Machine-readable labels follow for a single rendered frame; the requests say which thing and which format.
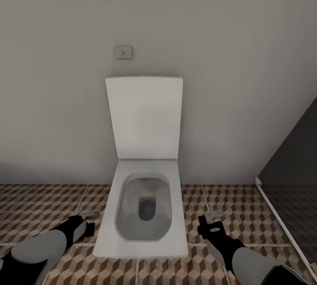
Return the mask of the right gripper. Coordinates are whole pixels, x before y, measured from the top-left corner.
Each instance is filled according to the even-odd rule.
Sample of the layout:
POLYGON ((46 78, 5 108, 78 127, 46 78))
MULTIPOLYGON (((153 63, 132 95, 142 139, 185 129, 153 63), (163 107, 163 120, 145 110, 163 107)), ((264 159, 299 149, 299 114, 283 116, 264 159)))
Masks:
POLYGON ((214 222, 213 224, 200 225, 197 228, 197 231, 198 231, 199 235, 202 235, 204 240, 206 238, 208 238, 208 230, 210 227, 219 227, 226 234, 222 221, 214 222))

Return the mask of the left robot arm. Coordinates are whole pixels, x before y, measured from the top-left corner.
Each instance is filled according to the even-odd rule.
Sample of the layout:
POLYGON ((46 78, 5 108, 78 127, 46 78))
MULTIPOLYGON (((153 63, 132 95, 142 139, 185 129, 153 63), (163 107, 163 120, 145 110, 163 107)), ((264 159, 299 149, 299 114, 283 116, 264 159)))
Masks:
POLYGON ((46 274, 77 240, 93 237, 98 211, 82 212, 44 234, 18 242, 0 258, 0 285, 40 285, 46 274))

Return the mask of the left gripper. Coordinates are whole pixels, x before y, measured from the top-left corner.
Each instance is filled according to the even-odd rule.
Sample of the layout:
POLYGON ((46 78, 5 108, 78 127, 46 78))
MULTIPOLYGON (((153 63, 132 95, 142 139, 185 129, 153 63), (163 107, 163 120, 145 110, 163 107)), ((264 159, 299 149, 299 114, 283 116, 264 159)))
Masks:
POLYGON ((87 223, 85 233, 80 238, 78 238, 78 240, 82 240, 83 238, 86 238, 86 237, 93 237, 94 233, 95 233, 95 223, 87 223))

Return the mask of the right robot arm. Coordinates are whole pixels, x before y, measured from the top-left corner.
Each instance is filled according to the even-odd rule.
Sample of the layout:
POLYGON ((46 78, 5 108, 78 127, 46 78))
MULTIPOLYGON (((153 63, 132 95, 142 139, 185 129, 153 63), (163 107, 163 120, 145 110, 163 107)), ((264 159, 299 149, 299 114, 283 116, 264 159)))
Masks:
POLYGON ((292 268, 242 247, 244 245, 239 239, 227 236, 222 221, 213 222, 223 215, 221 210, 204 213, 207 224, 200 225, 197 231, 206 239, 210 253, 242 285, 310 285, 292 268))

